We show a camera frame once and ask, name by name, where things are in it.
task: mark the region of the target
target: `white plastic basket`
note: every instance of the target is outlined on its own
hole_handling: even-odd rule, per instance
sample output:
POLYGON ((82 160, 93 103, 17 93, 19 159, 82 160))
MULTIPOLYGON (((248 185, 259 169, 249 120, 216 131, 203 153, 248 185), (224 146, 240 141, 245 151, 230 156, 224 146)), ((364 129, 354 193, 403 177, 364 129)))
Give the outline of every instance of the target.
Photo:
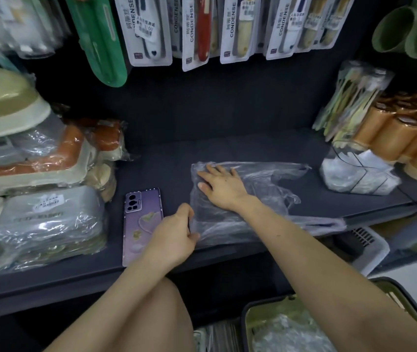
POLYGON ((364 253, 352 262, 352 266, 368 276, 388 255, 388 242, 368 226, 352 230, 352 233, 364 246, 364 253))

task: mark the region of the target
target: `finger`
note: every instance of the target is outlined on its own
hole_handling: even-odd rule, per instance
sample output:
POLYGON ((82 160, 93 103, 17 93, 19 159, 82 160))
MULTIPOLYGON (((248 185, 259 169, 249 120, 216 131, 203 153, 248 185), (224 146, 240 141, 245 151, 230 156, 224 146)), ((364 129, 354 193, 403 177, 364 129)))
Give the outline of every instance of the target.
POLYGON ((194 216, 194 210, 189 204, 182 203, 177 208, 176 215, 191 218, 192 216, 194 216))
POLYGON ((218 170, 216 170, 214 166, 210 164, 207 164, 206 167, 207 167, 207 170, 215 176, 220 176, 222 174, 218 170))
POLYGON ((213 192, 212 188, 210 188, 210 185, 206 183, 198 183, 197 186, 199 187, 200 191, 202 191, 210 199, 210 196, 213 192))
POLYGON ((208 183, 212 183, 214 176, 213 174, 207 173, 207 172, 197 172, 199 177, 201 177, 203 180, 205 180, 208 183))
POLYGON ((191 233, 188 237, 194 243, 194 247, 195 247, 197 241, 199 241, 200 239, 200 233, 191 233))
POLYGON ((232 168, 232 176, 234 176, 235 178, 241 179, 240 175, 238 174, 235 168, 232 168))
POLYGON ((217 165, 217 169, 220 173, 222 173, 224 176, 228 175, 228 172, 226 171, 225 168, 223 168, 221 165, 217 165))

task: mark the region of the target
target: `barcode label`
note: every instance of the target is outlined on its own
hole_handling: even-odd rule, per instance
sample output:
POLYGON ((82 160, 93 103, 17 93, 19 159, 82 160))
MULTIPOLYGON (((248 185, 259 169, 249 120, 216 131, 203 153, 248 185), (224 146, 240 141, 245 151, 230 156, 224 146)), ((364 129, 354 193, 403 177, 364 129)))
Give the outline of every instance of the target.
POLYGON ((0 0, 0 18, 3 21, 14 21, 11 9, 6 0, 0 0))
POLYGON ((299 31, 303 27, 305 12, 292 12, 288 19, 287 29, 290 31, 299 31))
POLYGON ((49 211, 54 207, 60 206, 65 203, 63 195, 43 195, 40 198, 40 202, 32 207, 32 211, 35 213, 43 213, 49 211))
POLYGON ((326 28, 337 31, 341 25, 342 19, 342 16, 331 15, 326 22, 326 28))
POLYGON ((240 21, 254 21, 256 0, 243 0, 240 5, 240 21))
POLYGON ((155 23, 152 20, 146 20, 141 16, 137 16, 135 34, 152 43, 157 41, 155 23))
POLYGON ((312 29, 317 31, 319 28, 319 23, 321 21, 321 15, 317 13, 310 13, 305 21, 305 28, 312 29))

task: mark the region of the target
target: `purple phone case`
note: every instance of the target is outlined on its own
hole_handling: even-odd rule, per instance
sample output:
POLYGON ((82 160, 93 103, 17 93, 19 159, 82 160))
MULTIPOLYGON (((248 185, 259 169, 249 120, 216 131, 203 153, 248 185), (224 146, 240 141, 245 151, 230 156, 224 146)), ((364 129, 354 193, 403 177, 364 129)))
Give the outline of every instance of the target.
POLYGON ((136 191, 125 195, 122 265, 139 257, 150 242, 153 230, 163 219, 160 189, 136 191), (130 206, 129 197, 135 197, 138 203, 130 206))

